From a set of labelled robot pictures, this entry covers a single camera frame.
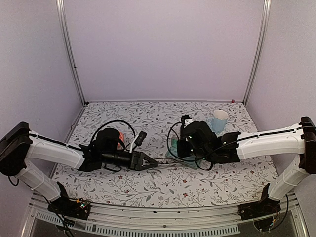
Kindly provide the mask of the grey glasses case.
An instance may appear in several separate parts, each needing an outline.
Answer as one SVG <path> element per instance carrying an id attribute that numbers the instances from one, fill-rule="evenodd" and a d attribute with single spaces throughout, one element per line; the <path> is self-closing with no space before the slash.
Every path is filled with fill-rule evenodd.
<path id="1" fill-rule="evenodd" d="M 193 147 L 186 138 L 177 139 L 172 137 L 167 140 L 167 158 L 173 158 L 180 161 L 183 165 L 198 169 L 201 160 L 193 152 Z"/>

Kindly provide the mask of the brown sunglasses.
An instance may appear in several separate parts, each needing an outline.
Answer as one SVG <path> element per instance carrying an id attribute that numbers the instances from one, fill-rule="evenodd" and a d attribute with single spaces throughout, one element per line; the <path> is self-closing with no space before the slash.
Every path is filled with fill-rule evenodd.
<path id="1" fill-rule="evenodd" d="M 155 158 L 154 160 L 158 161 L 159 164 L 195 163 L 194 160 L 183 160 L 176 158 Z"/>

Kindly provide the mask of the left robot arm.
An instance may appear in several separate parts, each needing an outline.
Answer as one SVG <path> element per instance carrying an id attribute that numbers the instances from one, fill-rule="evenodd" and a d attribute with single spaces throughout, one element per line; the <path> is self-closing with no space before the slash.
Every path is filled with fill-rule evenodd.
<path id="1" fill-rule="evenodd" d="M 105 124 L 97 129 L 87 146 L 75 147 L 34 133 L 28 123 L 20 122 L 0 141 L 0 172 L 42 194 L 62 214 L 70 214 L 74 207 L 64 187 L 48 178 L 31 160 L 50 161 L 82 172 L 103 169 L 108 164 L 142 171 L 158 166 L 155 159 L 133 149 L 142 144 L 146 135 L 135 135 L 126 151 L 120 132 Z"/>

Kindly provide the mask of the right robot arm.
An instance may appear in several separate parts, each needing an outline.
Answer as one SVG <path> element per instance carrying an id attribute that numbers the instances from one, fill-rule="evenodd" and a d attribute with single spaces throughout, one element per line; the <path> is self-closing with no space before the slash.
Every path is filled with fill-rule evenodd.
<path id="1" fill-rule="evenodd" d="M 266 215 L 290 190 L 304 178 L 316 172 L 316 127 L 309 117 L 292 126 L 264 132 L 230 132 L 217 136 L 204 121 L 183 116 L 180 140 L 177 141 L 180 158 L 193 156 L 194 163 L 205 159 L 214 164 L 240 162 L 248 158 L 279 154 L 295 154 L 291 165 L 262 191 L 255 205 L 259 215 Z"/>

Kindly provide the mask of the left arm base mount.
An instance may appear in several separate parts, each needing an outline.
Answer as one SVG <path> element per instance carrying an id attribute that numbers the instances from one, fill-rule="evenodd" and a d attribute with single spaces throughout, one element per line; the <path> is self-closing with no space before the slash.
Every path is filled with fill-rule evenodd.
<path id="1" fill-rule="evenodd" d="M 82 198 L 70 200 L 66 197 L 60 197 L 53 202 L 49 202 L 48 205 L 48 211 L 50 212 L 82 220 L 88 219 L 90 209 L 90 201 L 83 200 Z"/>

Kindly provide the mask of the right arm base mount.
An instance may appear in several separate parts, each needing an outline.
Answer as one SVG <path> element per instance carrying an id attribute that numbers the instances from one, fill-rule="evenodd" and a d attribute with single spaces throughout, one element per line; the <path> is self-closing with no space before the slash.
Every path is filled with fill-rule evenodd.
<path id="1" fill-rule="evenodd" d="M 239 205 L 237 213 L 242 220 L 250 220 L 270 215 L 267 219 L 254 221 L 254 226 L 257 230 L 268 232 L 273 229 L 280 211 L 280 201 L 272 200 L 268 194 L 262 193 L 259 201 Z"/>

